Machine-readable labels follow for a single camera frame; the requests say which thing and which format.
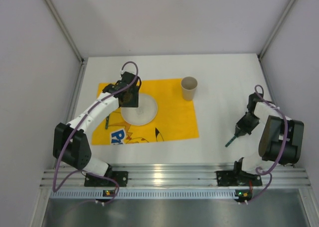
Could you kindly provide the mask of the aluminium front rail frame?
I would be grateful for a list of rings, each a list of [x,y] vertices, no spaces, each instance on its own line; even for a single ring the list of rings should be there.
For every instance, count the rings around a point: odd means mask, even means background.
[[[128,165],[114,166],[115,171],[128,172],[128,187],[216,187],[216,172],[232,170],[233,165]],[[306,170],[277,166],[272,171],[271,188],[308,187]]]

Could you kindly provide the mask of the fork with green handle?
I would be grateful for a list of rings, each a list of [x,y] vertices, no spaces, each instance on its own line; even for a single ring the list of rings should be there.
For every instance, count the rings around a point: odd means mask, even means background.
[[[108,127],[109,127],[109,121],[110,121],[110,116],[108,115],[108,116],[106,117],[106,123],[105,123],[105,129],[106,129],[106,130],[107,130]]]

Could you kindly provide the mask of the cream round plate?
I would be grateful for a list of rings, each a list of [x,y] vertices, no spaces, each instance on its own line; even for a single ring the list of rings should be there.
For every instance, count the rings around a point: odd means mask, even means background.
[[[122,118],[134,126],[143,126],[152,122],[158,113],[156,100],[148,94],[139,95],[138,107],[121,108]]]

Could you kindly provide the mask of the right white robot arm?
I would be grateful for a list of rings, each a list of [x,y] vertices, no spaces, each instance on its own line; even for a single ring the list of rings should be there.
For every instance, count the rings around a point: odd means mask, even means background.
[[[296,164],[301,156],[304,123],[283,115],[273,103],[265,103],[262,93],[253,93],[245,115],[236,123],[234,137],[252,134],[259,124],[264,129],[258,150],[239,160],[241,170],[249,173],[258,168],[260,174],[267,161],[273,165]]]

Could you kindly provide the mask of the left aluminium corner post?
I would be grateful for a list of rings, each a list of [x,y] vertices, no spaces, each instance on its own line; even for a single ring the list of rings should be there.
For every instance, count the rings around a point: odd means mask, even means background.
[[[54,3],[52,0],[43,0],[47,8],[49,9],[49,12],[51,13],[53,19],[55,20],[57,26],[59,27],[60,31],[62,32],[62,35],[66,39],[68,45],[72,49],[74,55],[78,59],[79,62],[83,62],[84,58],[80,54],[79,49],[77,48],[68,28],[66,27],[64,21],[62,20],[57,8],[55,7]]]

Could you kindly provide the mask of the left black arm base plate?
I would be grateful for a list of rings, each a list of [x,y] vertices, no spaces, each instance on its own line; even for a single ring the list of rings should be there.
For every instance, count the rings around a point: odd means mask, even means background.
[[[85,187],[126,187],[128,183],[127,171],[112,171],[108,177],[98,177],[89,173],[85,174]]]

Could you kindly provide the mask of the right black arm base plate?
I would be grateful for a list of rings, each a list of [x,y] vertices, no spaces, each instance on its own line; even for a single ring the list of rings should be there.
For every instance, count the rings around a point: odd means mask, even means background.
[[[248,187],[250,184],[259,187],[263,185],[259,175],[243,171],[217,171],[216,178],[219,187]]]

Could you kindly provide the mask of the yellow printed cloth placemat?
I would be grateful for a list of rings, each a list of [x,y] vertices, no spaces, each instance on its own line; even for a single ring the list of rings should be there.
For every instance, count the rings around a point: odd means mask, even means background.
[[[140,93],[152,96],[158,105],[155,119],[143,126],[127,123],[117,109],[95,129],[92,145],[136,144],[176,141],[199,136],[195,108],[192,101],[182,97],[181,79],[146,80]]]

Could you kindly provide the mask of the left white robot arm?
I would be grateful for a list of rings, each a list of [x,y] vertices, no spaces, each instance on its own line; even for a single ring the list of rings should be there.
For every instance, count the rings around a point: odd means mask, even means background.
[[[123,72],[121,80],[104,87],[98,98],[82,114],[54,130],[53,156],[80,171],[108,176],[110,164],[93,157],[89,136],[112,112],[120,107],[138,107],[141,79]]]

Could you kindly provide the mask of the aluminium corner post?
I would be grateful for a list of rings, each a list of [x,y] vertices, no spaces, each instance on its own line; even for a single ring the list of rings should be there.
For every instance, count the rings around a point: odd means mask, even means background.
[[[52,0],[43,0],[47,8],[49,9],[49,12],[51,13],[53,19],[55,20],[57,26],[59,27],[60,31],[62,32],[62,35],[66,39],[68,45],[72,49],[74,55],[78,59],[79,62],[83,62],[84,58],[80,54],[79,49],[77,48],[68,28],[66,27],[64,21],[62,20],[57,8],[55,7],[54,3]]]
[[[262,61],[263,57],[267,53],[268,49],[270,48],[271,44],[274,42],[276,36],[280,32],[281,28],[283,27],[286,19],[288,18],[289,14],[292,12],[294,6],[298,0],[288,0],[286,4],[284,5],[283,10],[281,11],[279,18],[275,22],[273,28],[271,29],[265,43],[263,44],[261,51],[259,52],[258,60]]]

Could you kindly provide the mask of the spoon with green handle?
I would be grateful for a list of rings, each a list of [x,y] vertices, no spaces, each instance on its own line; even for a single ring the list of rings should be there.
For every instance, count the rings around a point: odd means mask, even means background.
[[[226,144],[225,147],[228,147],[237,137],[234,135]]]

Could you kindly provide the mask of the right aluminium corner post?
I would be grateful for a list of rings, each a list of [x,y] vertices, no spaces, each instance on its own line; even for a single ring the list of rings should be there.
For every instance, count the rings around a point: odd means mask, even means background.
[[[265,43],[263,44],[261,51],[259,52],[258,60],[262,61],[263,57],[267,53],[268,49],[270,48],[271,44],[274,42],[276,36],[280,32],[281,28],[283,27],[286,19],[288,18],[289,14],[292,12],[294,6],[298,0],[288,0],[286,4],[284,5],[283,10],[281,11],[279,18],[275,22],[273,28],[271,29]]]

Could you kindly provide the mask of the beige paper cup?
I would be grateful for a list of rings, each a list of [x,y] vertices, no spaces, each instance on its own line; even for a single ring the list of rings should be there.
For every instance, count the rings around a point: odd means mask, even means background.
[[[186,101],[192,101],[198,86],[194,77],[185,77],[181,81],[182,96]]]

